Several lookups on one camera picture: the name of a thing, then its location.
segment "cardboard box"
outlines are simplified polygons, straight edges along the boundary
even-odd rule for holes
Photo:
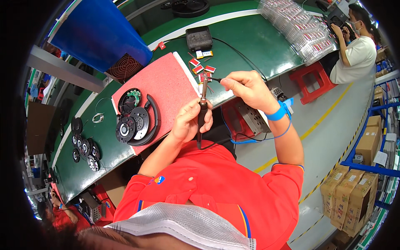
[[[378,126],[365,128],[364,134],[356,146],[356,154],[360,153],[364,165],[370,166],[378,147],[381,129]]]
[[[350,194],[364,173],[365,171],[351,169],[335,188],[330,223],[339,230],[342,230],[344,220],[346,219]]]
[[[374,100],[375,99],[379,99],[380,105],[381,106],[383,105],[383,93],[379,93],[379,94],[374,95]]]
[[[98,181],[103,185],[104,190],[115,207],[117,207],[121,202],[122,195],[124,194],[126,185],[128,184],[122,178],[121,174],[121,168],[116,168]]]
[[[320,187],[322,196],[322,211],[324,215],[329,218],[332,215],[333,191],[340,181],[343,180],[348,171],[349,167],[338,165]]]
[[[380,94],[380,93],[382,93],[382,91],[383,91],[383,90],[382,90],[382,87],[381,87],[381,86],[378,86],[378,87],[375,88],[375,93],[374,93],[374,94],[375,94],[375,95],[376,95],[376,94]]]
[[[347,244],[349,244],[351,240],[352,237],[350,237],[344,231],[337,231],[337,233],[332,239],[332,243],[335,244],[335,246],[337,246],[338,250],[344,250],[346,249]]]
[[[337,250],[337,247],[332,242],[328,242],[320,250]]]
[[[368,117],[367,127],[378,126],[382,129],[382,117],[380,116],[370,116]]]
[[[354,237],[372,215],[378,188],[378,174],[365,173],[350,194],[343,231]]]
[[[376,51],[376,60],[375,62],[382,61],[386,59],[386,48],[380,48],[379,50]]]

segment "hand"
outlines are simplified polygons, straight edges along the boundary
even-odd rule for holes
[[[336,36],[340,39],[340,38],[344,38],[343,37],[343,33],[342,30],[340,29],[339,26],[337,26],[336,24],[331,24],[330,27],[332,28],[333,32],[335,32]]]
[[[270,115],[280,108],[261,76],[255,71],[236,71],[221,80],[225,90],[232,90],[252,108]]]
[[[350,42],[350,31],[346,26],[343,27],[343,35],[344,35],[344,40],[346,42]]]
[[[54,189],[51,189],[51,201],[55,208],[60,207],[61,201],[58,199],[56,191]]]
[[[200,113],[200,98],[194,99],[183,106],[175,118],[170,135],[178,142],[187,143],[197,134],[197,116]],[[200,128],[200,132],[204,133],[210,130],[212,126],[212,104],[207,101],[208,110],[204,117],[204,125]]]

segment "green workbench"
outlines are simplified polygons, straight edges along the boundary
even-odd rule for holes
[[[256,7],[257,3],[255,1],[222,4],[211,7],[210,11],[201,17],[175,18],[151,30],[143,35],[142,38],[146,44],[150,44],[174,30],[199,20],[240,10],[251,10]],[[276,31],[269,21],[265,20],[259,14],[217,22],[209,25],[209,29],[213,37],[229,43],[252,60],[268,79],[302,65],[302,60],[292,48],[290,48],[285,38]],[[153,60],[173,51],[177,51],[185,63],[191,59],[191,56],[187,53],[186,40],[182,38],[166,43],[166,48],[164,50],[157,49],[154,52]],[[214,57],[206,63],[203,63],[203,65],[215,67],[215,77],[225,77],[231,71],[254,69],[250,63],[226,44],[214,41],[212,51]],[[81,158],[78,163],[74,163],[72,159],[73,147],[71,143],[71,134],[65,135],[67,139],[61,148],[54,167],[55,175],[58,178],[57,187],[61,199],[64,202],[70,201],[109,171],[134,156],[131,147],[118,142],[115,137],[116,115],[110,100],[104,99],[97,106],[98,112],[104,112],[104,121],[97,124],[91,121],[96,113],[95,107],[98,101],[104,97],[110,98],[120,86],[119,83],[112,81],[94,98],[80,116],[85,124],[82,135],[85,138],[92,137],[100,148],[102,158],[100,160],[99,171],[92,171],[83,158]],[[215,93],[210,94],[210,92],[208,92],[207,97],[215,107],[234,98],[232,94],[226,92],[216,81],[211,82],[210,87]],[[70,119],[77,113],[90,95],[91,92],[87,90],[81,94],[72,107]],[[65,131],[69,125],[68,123],[64,127]],[[56,155],[57,148],[61,141],[60,136],[58,136],[54,152],[49,162],[50,166],[52,165],[52,160]]]
[[[302,65],[301,58],[292,50],[284,36],[259,14],[217,22],[208,27],[213,37],[221,39],[239,50],[260,68],[267,79]],[[165,49],[157,49],[154,52],[152,60],[173,51],[177,51],[186,64],[192,59],[188,54],[185,38],[172,40],[165,45]],[[213,40],[212,52],[214,56],[211,59],[204,62],[207,58],[203,58],[199,61],[204,67],[209,65],[216,68],[213,77],[223,78],[232,71],[255,70],[254,66],[245,58],[220,41]],[[208,85],[215,92],[208,91],[207,94],[207,99],[214,107],[234,98],[232,92],[225,91],[217,81],[212,81]]]

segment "fan grille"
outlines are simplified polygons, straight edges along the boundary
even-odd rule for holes
[[[142,68],[143,66],[138,61],[130,55],[125,54],[120,60],[118,60],[118,62],[107,70],[107,73],[124,83]]]

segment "white face mask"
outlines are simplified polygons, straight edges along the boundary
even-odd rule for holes
[[[256,239],[245,237],[216,213],[193,205],[159,202],[104,227],[135,236],[165,233],[199,249],[256,249]]]
[[[348,21],[351,24],[351,27],[353,28],[353,30],[357,33],[357,35],[360,35],[360,30],[361,28],[359,28],[357,30],[356,28],[356,23],[361,22],[361,20],[357,21],[357,22],[352,22],[352,21]]]

